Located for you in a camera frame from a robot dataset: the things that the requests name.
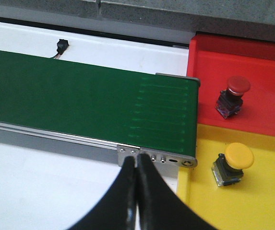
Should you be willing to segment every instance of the metal bracket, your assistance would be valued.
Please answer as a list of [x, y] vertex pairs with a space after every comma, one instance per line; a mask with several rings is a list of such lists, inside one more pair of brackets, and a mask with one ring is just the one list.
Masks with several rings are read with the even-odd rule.
[[127, 156], [133, 156], [136, 158], [140, 153], [149, 155], [153, 162], [159, 162], [161, 164], [169, 164], [186, 168], [194, 168], [197, 166], [196, 158], [191, 156], [129, 145], [117, 145], [118, 165], [121, 167]]

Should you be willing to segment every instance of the yellow plastic panel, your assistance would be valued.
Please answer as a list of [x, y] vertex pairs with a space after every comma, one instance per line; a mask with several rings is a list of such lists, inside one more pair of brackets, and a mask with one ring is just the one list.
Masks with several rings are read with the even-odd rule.
[[[254, 154], [238, 184], [217, 187], [211, 171], [228, 144], [240, 142]], [[179, 170], [178, 196], [222, 230], [275, 229], [275, 137], [198, 125], [198, 166]]]

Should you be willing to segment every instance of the red tray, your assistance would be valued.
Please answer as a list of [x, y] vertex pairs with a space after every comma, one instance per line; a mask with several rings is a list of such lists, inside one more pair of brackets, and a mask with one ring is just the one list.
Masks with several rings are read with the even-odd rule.
[[[215, 109], [227, 79], [251, 83], [239, 114], [224, 119]], [[201, 80], [198, 122], [275, 136], [275, 43], [216, 35], [196, 35], [190, 42], [187, 76]]]

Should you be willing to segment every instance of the green conveyor belt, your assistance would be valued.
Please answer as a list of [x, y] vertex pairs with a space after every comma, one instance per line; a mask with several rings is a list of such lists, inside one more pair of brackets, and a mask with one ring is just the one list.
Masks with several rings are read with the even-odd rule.
[[0, 122], [195, 156], [198, 82], [0, 51]]

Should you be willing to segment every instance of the yellow push button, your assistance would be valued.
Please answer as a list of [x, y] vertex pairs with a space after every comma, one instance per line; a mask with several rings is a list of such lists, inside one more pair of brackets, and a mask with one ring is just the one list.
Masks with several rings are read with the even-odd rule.
[[252, 151], [242, 143], [231, 143], [226, 148], [226, 161], [234, 169], [247, 169], [252, 166], [254, 156]]

